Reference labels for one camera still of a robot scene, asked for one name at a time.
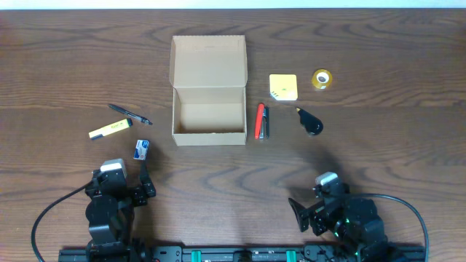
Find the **cardboard box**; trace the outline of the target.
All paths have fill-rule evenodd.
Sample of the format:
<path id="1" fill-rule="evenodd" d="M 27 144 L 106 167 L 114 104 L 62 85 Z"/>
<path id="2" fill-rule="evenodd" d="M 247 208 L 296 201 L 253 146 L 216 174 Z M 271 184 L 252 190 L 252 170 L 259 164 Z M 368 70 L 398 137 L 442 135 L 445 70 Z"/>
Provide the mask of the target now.
<path id="1" fill-rule="evenodd" d="M 177 146 L 241 146 L 247 138 L 243 35 L 174 36 L 171 135 Z"/>

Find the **yellow sticky note pad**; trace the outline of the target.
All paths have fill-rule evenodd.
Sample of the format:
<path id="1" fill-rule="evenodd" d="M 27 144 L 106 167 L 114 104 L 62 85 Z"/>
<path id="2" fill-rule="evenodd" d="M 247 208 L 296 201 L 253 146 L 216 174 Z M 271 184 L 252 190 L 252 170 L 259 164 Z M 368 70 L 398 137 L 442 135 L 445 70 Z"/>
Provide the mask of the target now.
<path id="1" fill-rule="evenodd" d="M 297 77 L 295 74 L 270 74 L 269 93 L 278 101 L 298 99 Z"/>

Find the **yellow tape roll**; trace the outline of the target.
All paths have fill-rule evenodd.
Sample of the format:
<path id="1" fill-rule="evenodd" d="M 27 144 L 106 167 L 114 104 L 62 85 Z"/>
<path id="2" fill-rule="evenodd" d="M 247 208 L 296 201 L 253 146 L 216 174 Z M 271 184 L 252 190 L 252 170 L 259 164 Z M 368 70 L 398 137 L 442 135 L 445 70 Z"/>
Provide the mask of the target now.
<path id="1" fill-rule="evenodd" d="M 312 85 L 319 90 L 324 90 L 331 85 L 333 77 L 331 73 L 326 69 L 317 69 L 314 72 L 311 83 Z"/>

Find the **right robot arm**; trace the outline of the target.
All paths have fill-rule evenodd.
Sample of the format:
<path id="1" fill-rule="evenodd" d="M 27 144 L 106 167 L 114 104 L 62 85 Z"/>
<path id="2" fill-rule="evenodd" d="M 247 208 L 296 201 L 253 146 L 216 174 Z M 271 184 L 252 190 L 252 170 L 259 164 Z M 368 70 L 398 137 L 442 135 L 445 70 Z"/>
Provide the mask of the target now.
<path id="1" fill-rule="evenodd" d="M 300 231 L 311 229 L 316 236 L 333 233 L 344 253 L 359 261 L 386 261 L 390 257 L 392 248 L 373 200 L 351 195 L 349 186 L 339 179 L 319 183 L 313 191 L 320 201 L 311 207 L 288 200 Z"/>

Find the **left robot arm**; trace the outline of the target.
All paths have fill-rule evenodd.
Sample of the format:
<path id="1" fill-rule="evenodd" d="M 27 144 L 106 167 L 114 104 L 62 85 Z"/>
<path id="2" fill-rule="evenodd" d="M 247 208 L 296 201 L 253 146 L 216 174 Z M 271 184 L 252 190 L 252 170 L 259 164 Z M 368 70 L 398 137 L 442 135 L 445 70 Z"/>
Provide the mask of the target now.
<path id="1" fill-rule="evenodd" d="M 156 189 L 144 161 L 139 184 L 127 185 L 127 171 L 122 159 L 104 162 L 92 172 L 85 193 L 91 199 L 86 208 L 92 241 L 86 248 L 90 261 L 149 261 L 150 251 L 139 239 L 131 237 L 134 209 L 145 206 L 156 196 Z"/>

